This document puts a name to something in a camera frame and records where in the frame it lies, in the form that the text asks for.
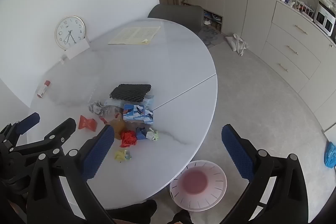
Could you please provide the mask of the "blue paper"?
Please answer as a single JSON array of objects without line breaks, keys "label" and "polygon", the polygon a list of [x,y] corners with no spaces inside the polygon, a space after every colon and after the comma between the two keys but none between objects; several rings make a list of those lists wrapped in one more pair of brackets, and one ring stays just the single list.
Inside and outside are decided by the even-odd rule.
[{"label": "blue paper", "polygon": [[145,127],[137,127],[135,130],[137,140],[147,139],[147,129]]}]

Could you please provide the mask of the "white green paper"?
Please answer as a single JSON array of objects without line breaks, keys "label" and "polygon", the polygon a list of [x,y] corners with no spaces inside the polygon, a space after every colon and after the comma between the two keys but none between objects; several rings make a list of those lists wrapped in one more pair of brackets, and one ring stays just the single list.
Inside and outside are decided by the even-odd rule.
[{"label": "white green paper", "polygon": [[146,138],[152,141],[157,141],[159,138],[157,130],[152,129],[151,127],[148,128]]}]

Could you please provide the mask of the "white card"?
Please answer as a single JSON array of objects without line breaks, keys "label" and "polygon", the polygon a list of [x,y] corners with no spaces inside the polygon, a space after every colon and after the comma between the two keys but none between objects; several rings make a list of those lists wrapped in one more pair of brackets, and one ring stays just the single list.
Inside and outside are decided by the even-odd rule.
[{"label": "white card", "polygon": [[82,39],[65,51],[66,57],[71,60],[80,53],[90,48],[89,42],[86,39]]}]

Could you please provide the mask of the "red paper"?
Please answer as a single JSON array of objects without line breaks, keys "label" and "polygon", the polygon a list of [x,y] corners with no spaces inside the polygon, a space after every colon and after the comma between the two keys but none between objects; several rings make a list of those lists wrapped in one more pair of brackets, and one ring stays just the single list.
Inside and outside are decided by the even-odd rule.
[{"label": "red paper", "polygon": [[79,120],[78,129],[82,130],[85,128],[92,132],[95,132],[97,128],[97,122],[93,118],[88,119],[81,115],[80,120]]},{"label": "red paper", "polygon": [[134,131],[123,131],[120,133],[121,148],[127,148],[137,144],[137,135]]}]

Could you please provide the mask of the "pink plastic trash bin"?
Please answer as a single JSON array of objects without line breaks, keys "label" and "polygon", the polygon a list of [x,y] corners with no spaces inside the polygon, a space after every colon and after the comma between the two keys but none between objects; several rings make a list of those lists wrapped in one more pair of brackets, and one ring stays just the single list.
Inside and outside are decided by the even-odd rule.
[{"label": "pink plastic trash bin", "polygon": [[189,162],[170,183],[170,196],[180,208],[201,212],[217,205],[227,189],[227,176],[217,164],[197,160]]}]

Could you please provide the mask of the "blue bird print box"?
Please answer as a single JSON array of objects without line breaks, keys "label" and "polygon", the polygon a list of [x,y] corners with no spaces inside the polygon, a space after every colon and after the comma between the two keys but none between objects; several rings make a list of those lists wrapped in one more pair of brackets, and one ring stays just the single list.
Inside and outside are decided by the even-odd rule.
[{"label": "blue bird print box", "polygon": [[122,116],[123,120],[127,122],[139,122],[150,125],[154,123],[153,112],[141,105],[125,104]]}]

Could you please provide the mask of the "black ridged foam mat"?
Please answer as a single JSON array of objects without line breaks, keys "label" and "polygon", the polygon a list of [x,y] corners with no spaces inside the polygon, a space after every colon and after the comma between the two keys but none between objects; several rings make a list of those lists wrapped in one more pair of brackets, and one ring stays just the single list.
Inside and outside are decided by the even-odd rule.
[{"label": "black ridged foam mat", "polygon": [[150,90],[150,84],[120,84],[113,89],[109,98],[129,102],[142,102]]}]

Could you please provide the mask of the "yellow paper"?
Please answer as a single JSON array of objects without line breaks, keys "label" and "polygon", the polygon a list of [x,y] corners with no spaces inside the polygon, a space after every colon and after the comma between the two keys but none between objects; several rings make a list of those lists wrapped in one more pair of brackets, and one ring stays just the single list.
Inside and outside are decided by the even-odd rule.
[{"label": "yellow paper", "polygon": [[118,162],[129,161],[131,155],[127,149],[120,149],[114,153],[114,159]]}]

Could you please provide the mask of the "brown orange wrapper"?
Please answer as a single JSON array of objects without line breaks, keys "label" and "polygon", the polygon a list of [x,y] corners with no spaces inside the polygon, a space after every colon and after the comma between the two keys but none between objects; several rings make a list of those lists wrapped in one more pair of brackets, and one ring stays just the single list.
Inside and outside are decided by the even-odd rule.
[{"label": "brown orange wrapper", "polygon": [[121,140],[121,133],[126,130],[125,121],[121,119],[114,119],[108,123],[114,130],[114,138]]}]

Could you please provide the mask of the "white tote bag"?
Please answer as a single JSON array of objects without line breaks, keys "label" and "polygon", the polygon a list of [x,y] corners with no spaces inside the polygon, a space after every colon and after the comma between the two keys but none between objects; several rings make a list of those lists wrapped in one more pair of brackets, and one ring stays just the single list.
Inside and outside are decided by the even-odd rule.
[{"label": "white tote bag", "polygon": [[239,56],[244,54],[244,50],[248,48],[248,44],[245,40],[243,40],[237,34],[233,34],[232,36],[226,36],[226,41],[230,46],[233,52],[236,52]]}]

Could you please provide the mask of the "blue plastic bag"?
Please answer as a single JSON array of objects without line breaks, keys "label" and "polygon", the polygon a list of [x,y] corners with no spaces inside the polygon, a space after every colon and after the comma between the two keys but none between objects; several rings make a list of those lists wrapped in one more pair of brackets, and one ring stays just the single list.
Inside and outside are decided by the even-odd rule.
[{"label": "blue plastic bag", "polygon": [[325,153],[324,163],[328,168],[334,168],[336,166],[336,147],[332,142],[328,142]]}]

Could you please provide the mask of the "open paper booklet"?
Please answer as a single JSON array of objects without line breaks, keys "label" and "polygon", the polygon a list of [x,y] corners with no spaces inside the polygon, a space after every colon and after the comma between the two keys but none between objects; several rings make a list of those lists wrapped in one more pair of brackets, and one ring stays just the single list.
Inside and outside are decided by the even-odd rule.
[{"label": "open paper booklet", "polygon": [[147,45],[155,37],[160,27],[128,27],[120,31],[109,45]]}]

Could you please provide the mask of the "grey patterned floor mat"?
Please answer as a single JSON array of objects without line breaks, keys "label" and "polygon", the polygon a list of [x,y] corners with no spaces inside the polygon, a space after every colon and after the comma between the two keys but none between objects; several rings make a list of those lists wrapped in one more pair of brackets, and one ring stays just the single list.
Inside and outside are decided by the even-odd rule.
[{"label": "grey patterned floor mat", "polygon": [[219,45],[226,41],[223,34],[210,26],[203,26],[198,33],[198,36],[207,48]]}]

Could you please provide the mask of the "grey printed paper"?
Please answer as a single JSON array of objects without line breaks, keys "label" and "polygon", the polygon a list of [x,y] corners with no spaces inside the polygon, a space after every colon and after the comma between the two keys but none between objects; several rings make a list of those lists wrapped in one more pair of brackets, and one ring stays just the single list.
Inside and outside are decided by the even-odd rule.
[{"label": "grey printed paper", "polygon": [[103,105],[100,101],[92,102],[88,105],[88,109],[97,116],[104,117],[110,113],[110,107]]}]

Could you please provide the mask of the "red white small box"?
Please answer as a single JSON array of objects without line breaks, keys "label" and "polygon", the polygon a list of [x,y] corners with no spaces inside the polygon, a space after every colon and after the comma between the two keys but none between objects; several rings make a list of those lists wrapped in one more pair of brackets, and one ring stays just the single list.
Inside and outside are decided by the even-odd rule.
[{"label": "red white small box", "polygon": [[37,92],[37,97],[42,98],[45,94],[45,92],[47,91],[47,89],[49,88],[51,82],[49,80],[46,80],[44,82],[44,84],[40,87],[40,89]]}]

